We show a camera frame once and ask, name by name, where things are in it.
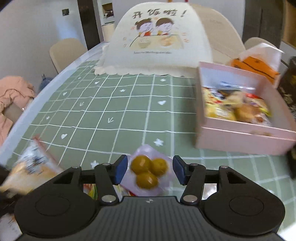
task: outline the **ribbed gray surface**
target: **ribbed gray surface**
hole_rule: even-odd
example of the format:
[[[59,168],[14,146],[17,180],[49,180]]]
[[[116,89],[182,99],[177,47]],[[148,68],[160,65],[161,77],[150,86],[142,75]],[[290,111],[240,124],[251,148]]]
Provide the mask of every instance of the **ribbed gray surface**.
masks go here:
[[[20,241],[43,239],[23,235]],[[47,241],[280,241],[276,234],[259,238],[226,235],[208,224],[200,211],[177,202],[175,197],[125,197],[115,207],[104,207],[84,230]]]

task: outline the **purple paper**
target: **purple paper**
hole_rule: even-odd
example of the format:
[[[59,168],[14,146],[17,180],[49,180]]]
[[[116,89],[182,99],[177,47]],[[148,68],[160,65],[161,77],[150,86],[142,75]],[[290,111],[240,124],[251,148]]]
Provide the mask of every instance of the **purple paper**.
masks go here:
[[[134,158],[139,155],[148,156],[151,160],[162,158],[166,160],[168,164],[168,171],[166,172],[166,174],[158,178],[158,186],[153,189],[141,189],[136,184],[136,174],[131,171],[130,165]],[[165,188],[169,187],[170,181],[172,180],[172,177],[174,175],[172,161],[173,160],[171,158],[158,152],[149,145],[140,146],[128,159],[128,169],[120,185],[131,191],[136,196],[159,196],[163,192],[163,190],[165,190]]]

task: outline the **orange bag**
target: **orange bag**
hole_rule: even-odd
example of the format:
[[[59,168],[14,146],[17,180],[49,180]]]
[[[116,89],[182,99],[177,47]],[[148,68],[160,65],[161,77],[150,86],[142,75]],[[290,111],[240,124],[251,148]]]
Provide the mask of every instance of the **orange bag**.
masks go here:
[[[242,62],[239,59],[234,59],[231,61],[230,66],[263,75],[268,78],[272,84],[275,83],[275,78],[279,75],[279,72],[274,71],[263,61],[250,56]]]

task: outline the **green checkered tablecloth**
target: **green checkered tablecloth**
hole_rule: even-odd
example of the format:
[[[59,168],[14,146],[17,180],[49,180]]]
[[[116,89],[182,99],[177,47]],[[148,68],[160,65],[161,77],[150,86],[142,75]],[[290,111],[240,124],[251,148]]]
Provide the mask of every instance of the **green checkered tablecloth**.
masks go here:
[[[169,157],[208,169],[228,165],[277,195],[287,227],[295,222],[296,182],[282,156],[248,155],[194,148],[194,79],[157,75],[94,75],[95,61],[83,63],[44,104],[7,165],[16,162],[34,135],[40,135],[63,168],[114,162],[149,144]],[[175,178],[166,195],[180,196]]]

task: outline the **cartoon girl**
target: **cartoon girl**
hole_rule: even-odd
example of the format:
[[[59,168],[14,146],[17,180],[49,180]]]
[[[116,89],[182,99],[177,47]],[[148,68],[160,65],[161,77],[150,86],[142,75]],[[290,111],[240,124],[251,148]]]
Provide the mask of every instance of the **cartoon girl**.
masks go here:
[[[137,31],[139,32],[139,36],[150,36],[153,32],[153,24],[151,22],[151,18],[143,19],[139,22],[136,22]]]
[[[170,18],[160,18],[156,22],[158,29],[157,35],[169,35],[172,30],[174,22]]]

